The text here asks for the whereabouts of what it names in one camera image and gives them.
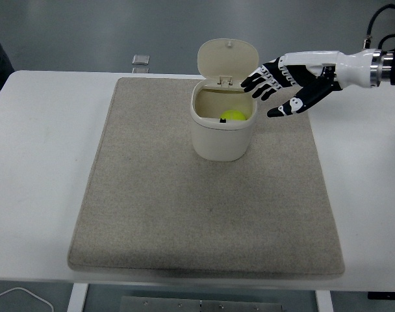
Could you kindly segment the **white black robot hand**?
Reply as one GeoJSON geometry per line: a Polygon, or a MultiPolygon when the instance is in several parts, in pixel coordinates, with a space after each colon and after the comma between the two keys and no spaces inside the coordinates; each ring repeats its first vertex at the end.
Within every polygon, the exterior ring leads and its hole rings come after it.
{"type": "Polygon", "coordinates": [[[266,101],[274,93],[291,86],[301,89],[287,102],[267,112],[275,118],[300,114],[330,93],[350,85],[371,88],[373,49],[354,55],[340,51],[305,51],[287,53],[264,63],[241,82],[245,92],[266,101]]]}

